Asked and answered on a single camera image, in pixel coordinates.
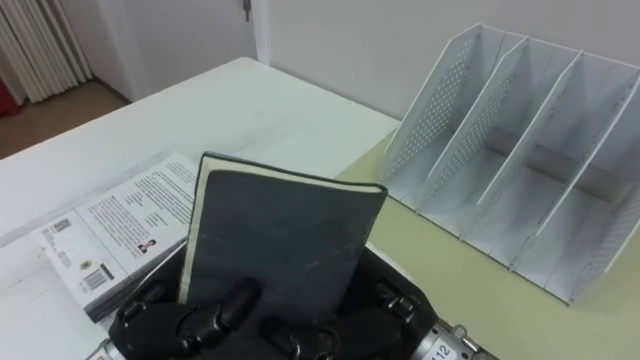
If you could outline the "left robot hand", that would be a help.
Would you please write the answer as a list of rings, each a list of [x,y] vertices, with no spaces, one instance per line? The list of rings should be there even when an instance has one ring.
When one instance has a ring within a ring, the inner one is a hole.
[[[243,278],[203,305],[178,302],[186,245],[180,244],[134,289],[109,328],[115,359],[192,359],[226,342],[257,305],[261,284]]]

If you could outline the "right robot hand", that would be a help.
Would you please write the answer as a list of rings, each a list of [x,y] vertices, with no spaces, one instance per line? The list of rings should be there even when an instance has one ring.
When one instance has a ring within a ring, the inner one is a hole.
[[[302,325],[269,317],[260,335],[283,359],[409,359],[438,322],[422,290],[367,247],[333,318]]]

